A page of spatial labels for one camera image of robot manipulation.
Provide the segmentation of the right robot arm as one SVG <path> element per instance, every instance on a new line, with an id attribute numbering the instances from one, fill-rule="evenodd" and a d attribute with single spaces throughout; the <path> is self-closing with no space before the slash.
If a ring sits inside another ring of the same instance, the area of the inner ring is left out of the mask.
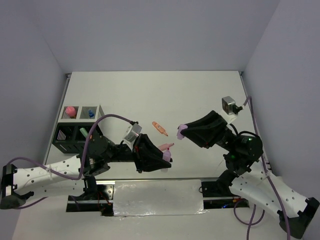
<path id="1" fill-rule="evenodd" d="M 199 120 L 181 124 L 177 137 L 188 138 L 201 148 L 217 145 L 225 149 L 227 169 L 217 180 L 218 192 L 250 201 L 277 219 L 291 237 L 301 239 L 320 206 L 319 201 L 299 194 L 264 169 L 261 138 L 248 131 L 233 133 L 229 125 L 236 118 L 234 113 L 212 110 Z"/>

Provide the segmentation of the green highlighter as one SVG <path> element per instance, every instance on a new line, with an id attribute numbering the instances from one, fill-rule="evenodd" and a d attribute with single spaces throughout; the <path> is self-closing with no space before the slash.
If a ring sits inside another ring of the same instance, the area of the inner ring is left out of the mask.
<path id="1" fill-rule="evenodd" d="M 80 133 L 83 135 L 84 138 L 86 138 L 88 136 L 88 132 L 84 127 L 81 127 L 79 129 Z"/>

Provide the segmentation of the purple highlighter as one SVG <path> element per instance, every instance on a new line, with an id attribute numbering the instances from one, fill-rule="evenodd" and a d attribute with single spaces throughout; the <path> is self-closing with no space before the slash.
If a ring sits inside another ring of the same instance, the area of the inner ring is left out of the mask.
<path id="1" fill-rule="evenodd" d="M 162 155 L 162 159 L 166 162 L 171 162 L 171 152 L 170 152 L 170 149 L 167 148 L 164 152 L 163 152 L 163 155 Z"/>

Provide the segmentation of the orange highlighter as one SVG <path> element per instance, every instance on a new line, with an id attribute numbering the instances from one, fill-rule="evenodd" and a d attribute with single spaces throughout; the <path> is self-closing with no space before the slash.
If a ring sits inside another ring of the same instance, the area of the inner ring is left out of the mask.
<path id="1" fill-rule="evenodd" d="M 166 130 L 157 122 L 153 121 L 152 125 L 157 129 L 157 131 L 159 133 L 161 133 L 162 135 L 165 135 L 166 137 L 168 136 L 168 133 L 166 132 Z"/>

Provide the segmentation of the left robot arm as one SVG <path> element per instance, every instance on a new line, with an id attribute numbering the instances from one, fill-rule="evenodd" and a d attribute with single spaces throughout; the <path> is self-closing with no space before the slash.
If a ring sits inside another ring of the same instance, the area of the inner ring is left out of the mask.
<path id="1" fill-rule="evenodd" d="M 74 200 L 91 200 L 102 195 L 96 176 L 107 172 L 110 163 L 134 163 L 138 173 L 149 173 L 172 166 L 170 147 L 156 147 L 147 134 L 140 134 L 130 144 L 115 144 L 103 135 L 90 136 L 88 148 L 80 154 L 53 164 L 17 168 L 12 161 L 2 169 L 0 208 L 28 208 L 54 196 L 67 195 Z"/>

